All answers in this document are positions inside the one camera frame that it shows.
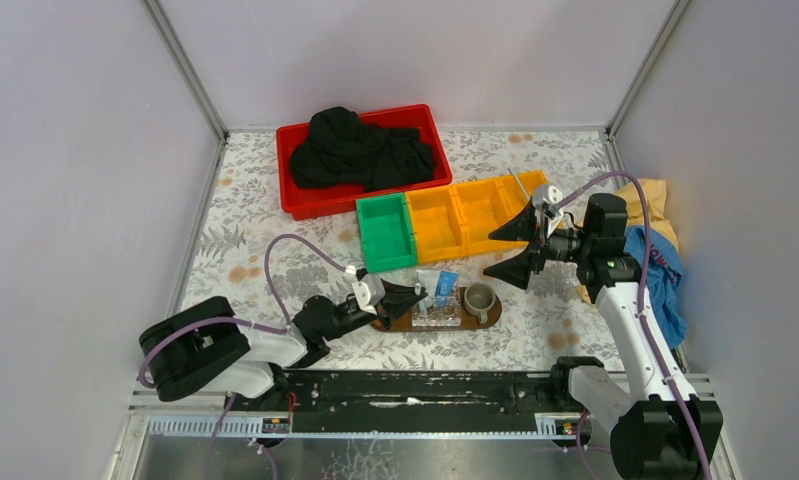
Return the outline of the clear textured glass holder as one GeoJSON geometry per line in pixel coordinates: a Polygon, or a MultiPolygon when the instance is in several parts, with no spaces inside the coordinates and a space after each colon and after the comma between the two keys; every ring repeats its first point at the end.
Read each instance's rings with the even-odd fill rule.
{"type": "Polygon", "coordinates": [[[462,324],[462,300],[453,291],[443,306],[435,299],[426,298],[412,309],[410,325],[412,330],[453,330],[462,324]]]}

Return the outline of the white toothpaste tube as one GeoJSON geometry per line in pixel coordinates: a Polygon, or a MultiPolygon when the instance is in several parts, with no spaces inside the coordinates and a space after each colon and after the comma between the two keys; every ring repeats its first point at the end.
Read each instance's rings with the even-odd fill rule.
{"type": "Polygon", "coordinates": [[[436,303],[436,289],[440,277],[440,271],[432,269],[418,269],[416,274],[420,286],[426,292],[426,297],[421,301],[421,303],[426,310],[433,308],[436,303]]]}

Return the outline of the blue toothpaste tube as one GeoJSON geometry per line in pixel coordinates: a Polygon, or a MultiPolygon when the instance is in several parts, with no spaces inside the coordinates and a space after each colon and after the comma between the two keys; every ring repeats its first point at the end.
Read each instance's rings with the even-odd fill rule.
{"type": "Polygon", "coordinates": [[[454,271],[441,270],[435,285],[434,306],[444,308],[448,305],[452,292],[458,280],[458,274],[454,271]]]}

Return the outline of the grey cup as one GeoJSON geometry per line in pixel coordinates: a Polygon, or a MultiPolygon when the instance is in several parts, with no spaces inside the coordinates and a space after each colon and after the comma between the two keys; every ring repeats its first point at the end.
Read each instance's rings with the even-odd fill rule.
{"type": "Polygon", "coordinates": [[[472,283],[464,290],[464,308],[478,320],[480,325],[488,322],[489,312],[495,306],[496,299],[493,288],[487,283],[472,283]]]}

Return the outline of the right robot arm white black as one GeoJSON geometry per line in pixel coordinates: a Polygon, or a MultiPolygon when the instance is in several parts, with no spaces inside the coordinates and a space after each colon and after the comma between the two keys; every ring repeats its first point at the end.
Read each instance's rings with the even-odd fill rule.
{"type": "Polygon", "coordinates": [[[553,212],[560,192],[542,187],[524,208],[489,233],[493,241],[523,242],[517,256],[485,275],[525,290],[549,261],[573,263],[577,278],[606,321],[628,382],[620,387],[587,357],[560,358],[548,386],[550,402],[589,412],[610,435],[614,466],[624,479],[708,479],[723,425],[713,400],[703,400],[680,371],[662,339],[647,290],[639,281],[647,262],[624,250],[624,199],[590,196],[581,226],[559,228],[553,212]]]}

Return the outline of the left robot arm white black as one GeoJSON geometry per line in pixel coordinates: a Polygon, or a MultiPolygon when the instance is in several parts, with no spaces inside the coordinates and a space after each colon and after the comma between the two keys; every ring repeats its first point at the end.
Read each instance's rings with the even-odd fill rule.
{"type": "Polygon", "coordinates": [[[389,328],[425,300],[422,286],[402,286],[367,274],[341,302],[314,295],[281,327],[238,318],[229,300],[215,296],[162,320],[138,339],[141,385],[162,402],[203,389],[248,398],[271,411],[285,397],[285,370],[309,367],[330,352],[329,341],[375,322],[389,328]]]}

